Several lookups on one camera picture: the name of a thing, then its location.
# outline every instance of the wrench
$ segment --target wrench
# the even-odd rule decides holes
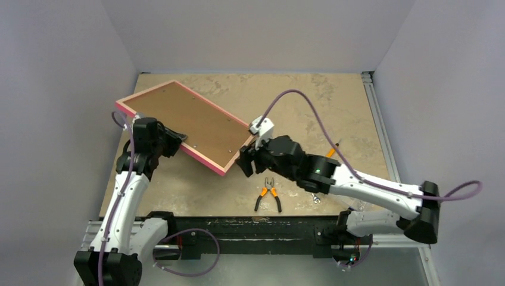
[[[319,197],[316,196],[316,194],[314,194],[313,192],[311,192],[310,194],[312,195],[312,200],[314,201],[314,204],[321,203],[321,200],[319,199]]]

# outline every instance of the wooden tray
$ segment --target wooden tray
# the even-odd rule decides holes
[[[248,124],[176,80],[116,101],[128,116],[137,112],[188,136],[180,149],[224,176],[253,136]]]

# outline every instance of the cable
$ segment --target cable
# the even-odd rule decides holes
[[[153,253],[152,254],[152,258],[154,259],[154,266],[156,266],[156,267],[158,267],[161,270],[164,270],[166,272],[170,272],[172,274],[179,275],[179,276],[184,276],[184,277],[198,277],[198,276],[205,275],[205,274],[209,273],[216,266],[217,262],[219,261],[219,256],[220,256],[219,242],[217,241],[217,238],[213,234],[210,233],[210,231],[207,231],[207,230],[201,229],[201,228],[190,228],[190,229],[186,229],[184,231],[179,231],[176,234],[173,234],[173,235],[171,235],[169,237],[166,237],[161,242],[162,243],[166,243],[166,242],[170,241],[172,238],[174,238],[174,237],[176,237],[178,235],[182,235],[182,234],[185,234],[187,232],[192,232],[192,231],[204,232],[209,237],[211,237],[214,240],[214,242],[216,243],[217,256],[216,256],[216,259],[214,260],[214,263],[212,263],[212,265],[209,268],[207,268],[205,271],[198,272],[198,273],[181,273],[181,272],[177,272],[177,271],[171,270],[169,268],[166,268],[165,266],[159,265],[158,262],[156,261],[156,258],[154,257],[154,253]]]
[[[119,123],[119,122],[117,121],[116,117],[114,116],[116,113],[117,113],[116,111],[113,111],[113,112],[111,113],[112,120],[114,121],[114,123],[115,123],[117,126],[119,126],[119,127],[121,127],[121,128],[123,129],[123,128],[124,128],[124,126],[123,126],[123,125],[121,125],[121,123]]]
[[[124,194],[124,191],[126,190],[126,187],[128,186],[128,183],[130,182],[130,177],[133,172],[133,158],[135,157],[135,146],[133,143],[133,130],[131,125],[128,123],[128,120],[126,119],[126,116],[122,113],[113,111],[112,112],[112,118],[116,124],[118,124],[121,128],[121,124],[117,122],[116,118],[114,117],[115,114],[119,114],[121,119],[123,119],[124,124],[126,125],[126,129],[128,130],[128,133],[130,135],[130,165],[128,167],[128,174],[126,175],[126,180],[124,180],[124,184],[121,187],[121,190],[119,194],[117,194],[116,200],[114,202],[114,205],[112,206],[111,212],[109,214],[109,217],[107,219],[107,223],[105,224],[105,229],[104,229],[104,237],[102,239],[102,244],[100,246],[100,253],[98,255],[98,285],[99,286],[104,286],[104,273],[103,273],[103,268],[104,268],[104,254],[105,254],[105,245],[108,239],[108,234],[110,232],[111,224],[114,218],[114,215],[117,210],[117,206],[119,205],[119,202],[121,201],[121,198],[123,197],[122,194]]]
[[[365,258],[368,256],[368,254],[370,253],[370,249],[372,249],[372,244],[373,244],[373,234],[370,234],[370,243],[368,244],[368,248],[364,252],[364,255],[362,257],[360,255],[360,258],[358,259],[358,261],[355,262],[355,264],[353,264],[353,265],[348,265],[348,267],[354,268],[354,267],[358,266],[359,264],[361,264],[365,260]]]
[[[297,90],[297,89],[288,89],[287,91],[284,91],[284,92],[281,92],[273,101],[272,103],[270,104],[270,106],[267,108],[267,110],[265,111],[265,113],[263,114],[263,116],[261,117],[261,120],[258,122],[258,124],[256,125],[256,127],[260,127],[261,124],[263,123],[263,120],[267,117],[268,113],[272,110],[273,106],[279,101],[280,98],[282,98],[284,95],[286,94],[289,94],[289,93],[296,93],[296,94],[299,94],[301,95],[308,103],[308,105],[310,106],[310,108],[312,109],[312,112],[314,113],[314,115],[316,116],[316,119],[317,119],[317,122],[319,123],[319,126],[321,127],[321,130],[323,131],[323,134],[325,135],[326,137],[326,140],[328,140],[328,143],[330,143],[330,146],[331,148],[333,148],[333,142],[330,138],[330,136],[328,135],[328,132],[326,131],[325,127],[323,126],[323,122],[321,121],[321,118],[319,117],[319,114],[317,113],[316,109],[314,108],[314,105],[312,104],[312,102],[310,101],[310,99],[301,91]],[[342,161],[344,162],[344,164],[347,166],[347,168],[349,169],[349,171],[353,174],[353,176],[355,178],[357,178],[358,180],[370,185],[370,186],[374,186],[376,188],[379,188],[379,189],[383,189],[383,190],[386,190],[386,191],[390,191],[390,192],[394,192],[394,193],[397,193],[397,194],[401,194],[401,195],[406,195],[408,196],[409,198],[421,198],[423,200],[432,200],[432,201],[459,201],[459,200],[466,200],[468,198],[471,198],[471,197],[474,197],[475,195],[479,194],[481,191],[482,191],[482,182],[481,181],[477,181],[477,180],[474,180],[474,181],[469,181],[469,182],[466,182],[466,183],[463,183],[457,187],[455,187],[454,189],[452,189],[449,193],[447,193],[447,195],[443,196],[443,197],[435,197],[435,196],[430,196],[430,195],[417,195],[417,194],[411,194],[411,193],[408,193],[408,192],[405,192],[405,191],[402,191],[400,189],[395,189],[395,188],[391,188],[389,186],[385,186],[385,185],[381,185],[379,183],[376,183],[376,182],[372,182],[372,181],[369,181],[363,177],[361,177],[357,172],[356,170],[353,169],[353,167],[351,166],[351,164],[349,163],[349,161],[347,161],[347,159],[344,157],[344,155],[342,154],[342,152],[340,152],[339,148],[334,148],[335,151],[337,152],[337,154],[340,156],[340,158],[342,158]],[[477,185],[477,187],[472,191],[472,192],[469,192],[467,194],[464,194],[464,195],[460,195],[458,197],[452,197],[452,195],[454,193],[456,193],[457,191],[461,190],[462,188],[466,187],[466,186],[469,186],[469,185]]]

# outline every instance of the wooden board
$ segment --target wooden board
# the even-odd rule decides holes
[[[282,91],[299,89],[312,100],[333,140],[342,139],[340,150],[354,168],[380,178],[389,178],[359,74],[141,74],[135,92],[169,80],[179,81],[246,123],[263,114]],[[308,153],[326,155],[330,150],[310,108],[298,95],[282,98],[269,118],[275,124],[274,136],[289,135]],[[127,140],[128,135],[123,132],[116,158]],[[101,216],[105,215],[113,194],[113,169]],[[275,177],[275,187],[282,203],[280,214],[271,195],[265,196],[259,210],[254,211],[265,176]],[[246,178],[242,170],[233,165],[226,176],[219,176],[191,156],[178,152],[172,158],[160,159],[137,215],[145,216],[152,210],[170,211],[176,216],[337,215],[347,208],[344,203],[346,197],[319,197],[322,202],[314,204],[312,196],[297,187],[296,183],[268,170]]]
[[[180,149],[224,176],[239,149],[253,140],[248,124],[176,80],[116,102],[130,117],[137,112],[188,136]]]

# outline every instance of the pliers handle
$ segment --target pliers handle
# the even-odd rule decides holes
[[[268,178],[265,179],[265,187],[263,187],[263,190],[261,191],[260,196],[256,200],[256,206],[254,206],[254,211],[255,212],[258,211],[258,208],[260,206],[260,201],[267,194],[268,191],[270,191],[272,193],[273,197],[275,198],[275,201],[277,202],[277,210],[279,211],[279,213],[282,212],[282,208],[280,206],[280,199],[277,196],[277,192],[275,191],[273,178],[272,178],[271,182],[268,182]]]

